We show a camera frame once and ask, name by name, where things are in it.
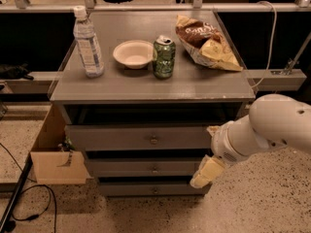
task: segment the terrazzo floor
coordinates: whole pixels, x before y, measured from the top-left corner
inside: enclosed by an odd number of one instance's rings
[[[9,108],[0,121],[1,142],[12,153],[30,150],[47,108],[37,110]],[[14,163],[6,159],[7,166],[13,167]],[[27,182],[24,188],[33,184]],[[311,155],[299,150],[253,155],[228,168],[205,196],[106,198],[99,194],[93,179],[83,185],[50,188],[57,202],[56,232],[311,232]],[[7,200],[0,199],[1,208]],[[48,201],[43,187],[33,188],[20,197],[14,215],[37,214]],[[53,221],[51,202],[39,218],[18,221],[13,232],[53,232]]]

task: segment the soda can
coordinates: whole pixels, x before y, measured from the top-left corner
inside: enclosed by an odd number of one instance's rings
[[[154,42],[154,75],[161,79],[172,76],[175,63],[175,43],[168,37],[160,35]]]

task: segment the white bowl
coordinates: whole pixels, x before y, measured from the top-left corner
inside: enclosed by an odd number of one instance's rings
[[[113,53],[117,62],[130,69],[141,69],[153,60],[154,45],[140,40],[118,45]]]

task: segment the cardboard box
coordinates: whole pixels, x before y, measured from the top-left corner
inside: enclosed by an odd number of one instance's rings
[[[65,139],[65,122],[56,106],[51,106],[44,124],[30,152],[34,173],[39,184],[86,183],[88,177],[84,157],[74,151],[69,166],[68,151],[59,151],[58,145]]]

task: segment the chip bag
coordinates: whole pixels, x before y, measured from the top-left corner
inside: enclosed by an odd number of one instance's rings
[[[176,34],[195,63],[213,69],[243,70],[225,36],[213,25],[178,16]]]

